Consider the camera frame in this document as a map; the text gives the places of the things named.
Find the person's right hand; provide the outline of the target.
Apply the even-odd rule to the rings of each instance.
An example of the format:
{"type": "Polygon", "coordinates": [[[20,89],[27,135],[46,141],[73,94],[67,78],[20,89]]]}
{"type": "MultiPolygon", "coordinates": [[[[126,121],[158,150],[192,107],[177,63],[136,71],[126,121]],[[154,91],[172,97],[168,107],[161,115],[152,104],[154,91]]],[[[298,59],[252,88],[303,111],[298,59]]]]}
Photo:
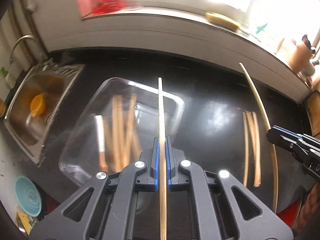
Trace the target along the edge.
{"type": "Polygon", "coordinates": [[[319,207],[319,182],[317,182],[309,193],[305,204],[302,206],[293,230],[300,233],[306,226],[312,215],[319,207]]]}

